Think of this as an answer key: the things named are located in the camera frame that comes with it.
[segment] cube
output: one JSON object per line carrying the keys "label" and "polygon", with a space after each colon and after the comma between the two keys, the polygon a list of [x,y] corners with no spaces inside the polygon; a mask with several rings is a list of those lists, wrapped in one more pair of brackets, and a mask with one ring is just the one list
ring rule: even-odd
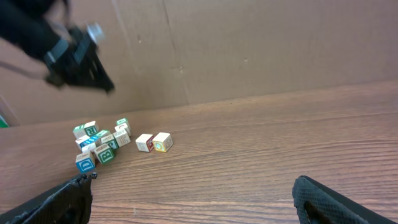
{"label": "cube", "polygon": [[129,127],[124,123],[124,124],[120,124],[119,126],[114,127],[114,129],[116,131],[120,131],[120,130],[126,130],[126,132],[128,133],[129,136],[131,136],[131,132]]}
{"label": "cube", "polygon": [[141,134],[141,136],[136,139],[138,150],[142,152],[151,152],[154,149],[154,144],[152,143],[153,138],[153,134]]}
{"label": "cube", "polygon": [[91,152],[92,154],[94,154],[94,149],[95,149],[96,147],[97,147],[97,146],[96,146],[95,143],[91,143],[91,144],[88,144],[87,146],[83,146],[82,149],[81,149],[81,151],[82,151],[82,153]]}
{"label": "cube", "polygon": [[99,137],[99,138],[103,138],[105,136],[109,136],[111,134],[111,132],[109,130],[102,130],[98,133],[95,134],[95,136]]}
{"label": "cube", "polygon": [[90,152],[84,152],[76,156],[76,166],[81,173],[95,169],[94,155]]}
{"label": "cube", "polygon": [[130,137],[126,130],[120,130],[116,133],[113,133],[116,142],[118,143],[119,147],[124,146],[127,143],[130,143]]}
{"label": "cube", "polygon": [[105,164],[114,159],[113,151],[107,144],[102,144],[100,147],[97,147],[94,153],[101,164]]}
{"label": "cube", "polygon": [[172,136],[169,133],[159,133],[152,140],[155,150],[158,152],[167,152],[173,145]]}
{"label": "cube", "polygon": [[107,144],[111,149],[114,150],[119,148],[118,143],[112,134],[101,138],[101,144]]}
{"label": "cube", "polygon": [[75,129],[73,130],[73,134],[75,135],[76,139],[79,139],[86,135],[86,132],[83,129],[84,126],[85,126],[84,124],[76,126]]}
{"label": "cube", "polygon": [[127,118],[120,119],[119,121],[116,121],[116,125],[119,126],[120,124],[126,124],[127,127],[129,127],[129,131],[131,132],[129,120]]}
{"label": "cube", "polygon": [[98,125],[96,124],[95,121],[86,123],[84,129],[88,136],[93,136],[99,131]]}
{"label": "cube", "polygon": [[85,135],[85,136],[83,136],[83,137],[81,137],[79,139],[76,139],[75,142],[76,142],[77,146],[79,147],[79,149],[81,150],[82,147],[87,146],[88,144],[90,144],[89,142],[87,142],[87,140],[89,140],[89,139],[90,139],[90,137]]}

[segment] wooden tabletop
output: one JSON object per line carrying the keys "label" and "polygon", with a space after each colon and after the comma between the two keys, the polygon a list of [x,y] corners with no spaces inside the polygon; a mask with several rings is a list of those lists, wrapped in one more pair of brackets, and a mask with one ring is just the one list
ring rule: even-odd
{"label": "wooden tabletop", "polygon": [[[95,120],[123,117],[132,143],[97,166],[91,223],[298,223],[300,175],[398,222],[398,81]],[[72,129],[92,119],[0,130],[0,213],[78,173]],[[139,152],[158,132],[169,152]]]}

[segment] blurred black robot arm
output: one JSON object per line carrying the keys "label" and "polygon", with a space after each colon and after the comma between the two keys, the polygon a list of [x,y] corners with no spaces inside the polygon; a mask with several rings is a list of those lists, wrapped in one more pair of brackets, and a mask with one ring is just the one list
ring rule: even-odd
{"label": "blurred black robot arm", "polygon": [[[45,63],[45,78],[55,86],[84,86],[109,92],[114,89],[97,54],[95,24],[86,30],[67,27],[72,41],[61,38],[44,15],[56,0],[0,0],[0,36],[22,49],[28,56]],[[69,15],[67,0],[63,0]]]}

